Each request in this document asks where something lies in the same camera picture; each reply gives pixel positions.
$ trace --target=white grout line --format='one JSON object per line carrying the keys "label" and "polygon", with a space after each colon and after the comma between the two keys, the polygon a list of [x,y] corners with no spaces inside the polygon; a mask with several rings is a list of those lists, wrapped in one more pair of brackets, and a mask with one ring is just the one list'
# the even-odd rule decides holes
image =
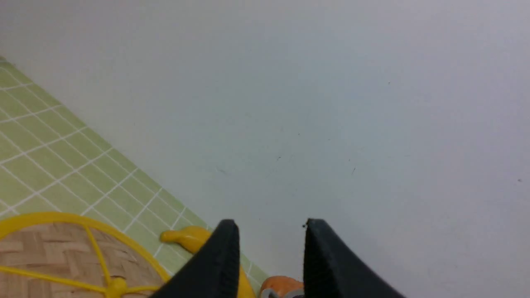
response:
{"label": "white grout line", "polygon": [[24,119],[24,118],[27,118],[27,117],[31,117],[31,116],[36,116],[40,113],[44,113],[44,112],[47,112],[47,111],[50,111],[50,110],[53,110],[53,109],[56,109],[58,107],[62,107],[62,106],[54,106],[54,107],[51,107],[51,108],[47,108],[47,109],[44,109],[44,110],[41,110],[41,111],[38,111],[38,112],[34,112],[33,114],[29,113],[29,114],[26,114],[26,115],[22,115],[22,116],[17,116],[17,117],[11,117],[9,116],[9,119],[8,120],[2,120],[0,121],[0,123],[6,123],[6,122],[11,122],[11,121],[14,121],[14,120],[20,120],[20,119]]}
{"label": "white grout line", "polygon": [[160,198],[160,200],[171,210],[175,211],[176,213],[178,214],[181,214],[184,212],[184,209],[182,210],[182,212],[178,212],[175,208],[173,208],[170,204],[168,204],[166,201],[164,201],[162,198]]}
{"label": "white grout line", "polygon": [[[81,167],[79,167],[76,171],[84,168],[85,166],[89,165],[90,163],[92,163],[94,160],[98,159],[100,156],[94,158],[93,160],[89,160],[87,163],[83,164]],[[46,170],[44,170],[37,162],[35,162],[33,159],[31,159],[29,156],[26,155],[26,157],[31,161],[33,162],[37,167],[39,167],[41,170],[43,170],[47,175],[51,176],[53,178],[53,182],[46,185],[44,188],[38,190],[38,191],[35,191],[33,190],[31,187],[29,187],[24,181],[22,181],[19,177],[17,177],[15,174],[13,174],[8,168],[6,168],[3,164],[0,165],[1,168],[3,168],[6,172],[8,172],[9,174],[11,174],[17,181],[19,181],[21,184],[23,184],[24,186],[26,186],[29,190],[33,191],[33,193],[28,196],[27,198],[21,200],[20,202],[18,202],[17,204],[11,206],[8,208],[8,210],[4,210],[0,213],[0,216],[4,213],[7,213],[8,211],[11,211],[11,210],[14,210],[15,207],[18,207],[19,205],[21,205],[22,203],[24,203],[25,201],[31,199],[32,197],[36,196],[36,195],[40,195],[41,193],[43,193],[44,191],[46,191],[47,189],[49,189],[50,187],[56,185],[56,184],[59,184],[61,183],[61,181],[63,181],[66,177],[70,176],[71,174],[75,173],[76,171],[73,171],[73,172],[69,172],[65,175],[63,175],[62,177],[60,177],[59,179],[55,179],[50,173],[48,173]],[[46,198],[42,197],[45,201],[47,201],[47,203],[49,203],[51,206],[54,206],[52,203],[50,203]]]}
{"label": "white grout line", "polygon": [[[98,170],[100,170],[103,174],[105,174],[105,176],[107,176],[110,180],[112,180],[113,182],[116,182],[114,180],[114,178],[110,177],[107,173],[105,173],[105,171],[103,171],[97,164],[93,164],[94,167],[96,167]],[[122,187],[123,190],[128,193],[133,199],[137,200],[140,204],[143,205],[142,202],[140,202],[133,194],[131,194],[126,188]],[[147,202],[147,205],[144,206],[144,209],[142,209],[142,212],[145,210],[145,208],[149,209],[148,205],[156,198],[156,196],[160,193],[160,191],[162,191],[162,187],[156,192],[154,193],[153,192],[153,197],[151,198],[151,200],[149,200],[149,202]],[[165,220],[161,219],[156,213],[154,213],[151,209],[149,209],[149,211],[151,211],[156,218],[158,218],[162,223],[164,223],[165,225],[169,226],[169,224],[167,222],[165,222]]]}
{"label": "white grout line", "polygon": [[131,173],[129,173],[125,178],[122,179],[122,181],[121,181],[119,184],[116,184],[116,185],[113,186],[109,191],[105,192],[101,198],[97,199],[97,201],[95,201],[92,205],[90,205],[90,207],[89,207],[87,210],[85,210],[83,213],[81,213],[81,215],[82,215],[82,216],[85,215],[85,214],[86,214],[91,208],[94,208],[94,206],[96,206],[99,202],[101,202],[103,199],[105,199],[105,197],[106,197],[108,194],[110,194],[110,193],[113,192],[116,188],[118,188],[118,186],[120,186],[121,183],[122,183],[123,181],[127,180],[127,178],[129,178],[133,173],[134,173],[134,171],[131,172]]}
{"label": "white grout line", "polygon": [[[176,223],[179,221],[180,217],[182,216],[182,214],[184,214],[184,210],[186,210],[186,207],[184,207],[184,209],[182,210],[182,213],[179,214],[179,216],[176,217],[176,220],[175,222],[173,222],[173,224],[171,225],[170,229],[174,229],[175,228],[175,225]],[[156,255],[160,252],[160,250],[162,249],[162,246],[164,245],[164,243],[161,243],[158,248],[156,249],[156,252],[155,254],[153,255],[153,257],[156,257]]]}
{"label": "white grout line", "polygon": [[0,164],[4,164],[4,163],[9,162],[9,161],[11,161],[11,160],[13,160],[13,159],[17,159],[17,158],[19,158],[20,156],[24,156],[24,155],[26,155],[26,154],[28,154],[28,153],[31,153],[31,152],[33,152],[33,151],[36,151],[36,150],[38,150],[38,149],[41,149],[41,148],[44,148],[44,147],[48,147],[49,145],[52,145],[52,144],[54,144],[54,143],[56,143],[56,142],[58,142],[58,141],[63,141],[65,138],[67,138],[67,137],[69,137],[69,136],[72,136],[72,135],[75,135],[75,134],[77,134],[78,132],[82,131],[82,130],[85,129],[85,128],[86,128],[86,127],[80,128],[80,129],[76,130],[75,132],[73,132],[73,133],[71,133],[71,134],[68,134],[68,135],[66,135],[66,136],[64,136],[64,137],[60,137],[60,138],[55,139],[55,140],[53,140],[53,141],[51,141],[51,142],[44,143],[43,145],[39,145],[39,146],[37,146],[37,147],[35,147],[35,148],[29,149],[28,151],[22,151],[22,150],[21,150],[21,153],[15,155],[15,156],[11,156],[11,157],[9,157],[8,159],[4,159],[4,160],[2,160],[2,161],[0,162]]}
{"label": "white grout line", "polygon": [[[4,69],[4,68],[2,68],[2,67],[0,67],[0,69],[5,70],[7,73],[9,73],[11,76],[13,76],[13,75],[12,75],[9,71],[7,71],[6,69]],[[13,87],[3,87],[3,88],[0,88],[0,91],[7,91],[7,90],[11,90],[11,89],[19,88],[19,87],[31,86],[31,85],[33,85],[33,83],[27,83],[27,84],[22,84],[22,83],[21,83],[21,84],[19,84],[19,85],[17,85],[17,86],[13,86]]]}
{"label": "white grout line", "polygon": [[147,209],[147,206],[149,206],[149,204],[151,204],[151,202],[156,198],[156,195],[158,195],[158,193],[162,191],[162,188],[160,188],[156,193],[155,195],[149,200],[149,202],[147,202],[147,204],[145,204],[144,208],[142,208],[142,210],[140,211],[140,213],[138,213],[133,219],[132,219],[132,222],[130,222],[126,227],[125,229],[123,230],[123,233],[126,233],[127,230],[133,225],[134,221],[136,221],[139,217],[140,217],[140,214],[142,214],[145,209]]}
{"label": "white grout line", "polygon": [[167,271],[167,273],[168,273],[169,275],[173,275],[173,274],[175,274],[175,272],[171,272],[171,271],[170,271],[169,269],[167,269],[164,265],[160,264],[160,266],[162,266],[162,268],[164,268],[164,269]]}

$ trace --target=white wall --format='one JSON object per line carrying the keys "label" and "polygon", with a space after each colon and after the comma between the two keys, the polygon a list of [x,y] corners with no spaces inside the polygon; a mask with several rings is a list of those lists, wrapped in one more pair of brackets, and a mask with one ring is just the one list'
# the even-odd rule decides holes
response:
{"label": "white wall", "polygon": [[409,297],[530,293],[528,1],[0,5],[0,53],[266,271],[314,216]]}

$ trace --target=bamboo tray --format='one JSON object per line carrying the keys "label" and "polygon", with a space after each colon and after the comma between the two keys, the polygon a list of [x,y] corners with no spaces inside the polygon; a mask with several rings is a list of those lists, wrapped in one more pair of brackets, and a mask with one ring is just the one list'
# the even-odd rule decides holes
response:
{"label": "bamboo tray", "polygon": [[46,212],[0,222],[0,298],[144,298],[168,278],[135,241],[90,218]]}

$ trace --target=yellow rim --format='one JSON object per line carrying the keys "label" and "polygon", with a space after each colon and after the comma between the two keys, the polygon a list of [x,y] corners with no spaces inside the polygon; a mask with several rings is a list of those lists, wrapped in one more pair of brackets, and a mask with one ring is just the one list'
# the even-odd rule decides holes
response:
{"label": "yellow rim", "polygon": [[85,228],[88,234],[89,240],[92,246],[94,247],[94,251],[100,261],[101,269],[105,276],[105,281],[107,283],[108,288],[98,287],[98,286],[94,286],[90,284],[73,281],[73,280],[66,279],[66,278],[49,276],[46,274],[41,274],[41,273],[36,273],[36,272],[27,271],[27,270],[6,267],[6,266],[0,266],[0,271],[41,278],[41,279],[45,279],[51,282],[67,284],[67,285],[84,288],[84,289],[92,290],[96,292],[102,292],[102,293],[105,293],[107,297],[116,297],[116,296],[119,296],[118,294],[136,293],[136,292],[141,292],[145,290],[149,290],[149,291],[157,290],[157,287],[154,287],[154,286],[120,288],[118,289],[119,293],[116,292],[116,289],[112,289],[114,286],[113,286],[109,271],[107,269],[107,265],[103,259],[103,254],[101,253],[101,250],[98,246],[98,243],[96,242],[94,238],[94,235],[89,229],[89,227],[93,227],[111,236],[114,236],[119,241],[131,247],[139,255],[141,255],[151,266],[153,266],[153,268],[160,275],[162,280],[167,281],[169,279],[169,275],[160,266],[160,264],[158,264],[155,258],[153,258],[151,254],[149,254],[149,252],[147,252],[143,247],[141,247],[133,239],[129,238],[125,234],[121,233],[120,231],[114,229],[113,227],[109,225],[106,225],[104,223],[98,222],[91,218],[83,217],[83,216],[76,215],[76,214],[61,213],[61,212],[38,212],[38,213],[18,215],[18,216],[0,221],[0,239],[22,228],[36,225],[36,224],[45,224],[45,223],[51,223],[51,222],[74,223],[74,224],[79,224]]}

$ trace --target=orange object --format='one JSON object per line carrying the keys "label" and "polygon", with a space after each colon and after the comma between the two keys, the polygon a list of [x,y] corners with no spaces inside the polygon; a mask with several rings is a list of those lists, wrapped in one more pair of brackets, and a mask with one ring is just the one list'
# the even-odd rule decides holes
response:
{"label": "orange object", "polygon": [[271,288],[273,289],[276,294],[280,297],[284,297],[285,294],[303,289],[304,283],[297,281],[294,278],[290,278],[288,276],[271,276],[263,282],[261,285],[260,293],[263,292],[263,290]]}

